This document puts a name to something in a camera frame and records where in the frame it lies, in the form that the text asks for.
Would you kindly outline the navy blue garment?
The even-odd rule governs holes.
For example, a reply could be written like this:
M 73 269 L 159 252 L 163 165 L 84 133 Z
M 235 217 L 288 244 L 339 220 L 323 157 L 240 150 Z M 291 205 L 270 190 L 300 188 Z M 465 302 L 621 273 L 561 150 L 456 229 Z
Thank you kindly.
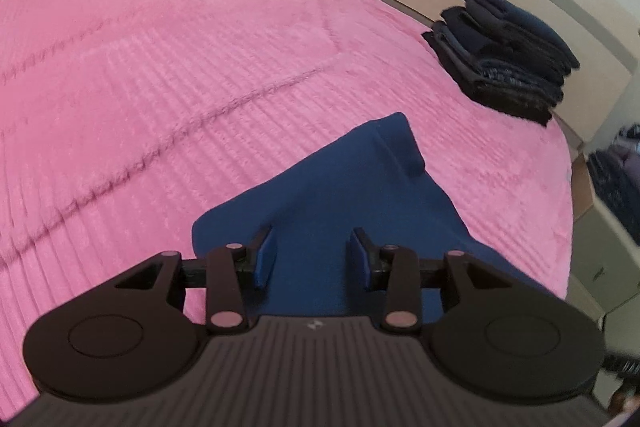
M 246 294 L 252 315 L 336 317 L 383 308 L 382 291 L 366 291 L 349 257 L 352 230 L 376 245 L 395 244 L 422 259 L 465 251 L 540 289 L 498 251 L 470 234 L 425 162 L 404 114 L 371 120 L 284 173 L 208 210 L 194 222 L 194 253 L 248 243 L 269 227 L 276 261 L 268 286 Z

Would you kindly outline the stack of folded dark clothes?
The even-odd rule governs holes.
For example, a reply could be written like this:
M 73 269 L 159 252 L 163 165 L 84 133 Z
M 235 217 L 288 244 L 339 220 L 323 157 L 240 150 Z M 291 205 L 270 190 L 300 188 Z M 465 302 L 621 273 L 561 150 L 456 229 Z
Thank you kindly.
M 547 23 L 508 0 L 463 0 L 422 38 L 471 101 L 547 126 L 577 56 Z

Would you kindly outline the pile of clothes beside bed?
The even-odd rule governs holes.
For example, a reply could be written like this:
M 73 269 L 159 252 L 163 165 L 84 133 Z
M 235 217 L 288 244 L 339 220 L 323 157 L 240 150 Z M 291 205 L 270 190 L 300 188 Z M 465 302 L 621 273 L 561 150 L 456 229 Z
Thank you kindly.
M 587 167 L 597 196 L 639 244 L 639 124 L 620 128 L 612 144 L 595 150 Z

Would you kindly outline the pink ribbed bed blanket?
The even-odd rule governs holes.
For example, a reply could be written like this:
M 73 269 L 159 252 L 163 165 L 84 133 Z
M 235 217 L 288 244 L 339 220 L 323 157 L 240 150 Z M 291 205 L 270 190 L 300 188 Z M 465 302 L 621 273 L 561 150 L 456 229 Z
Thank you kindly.
M 380 0 L 1 0 L 1 415 L 35 319 L 350 129 L 407 116 L 471 234 L 558 296 L 570 153 L 469 100 Z

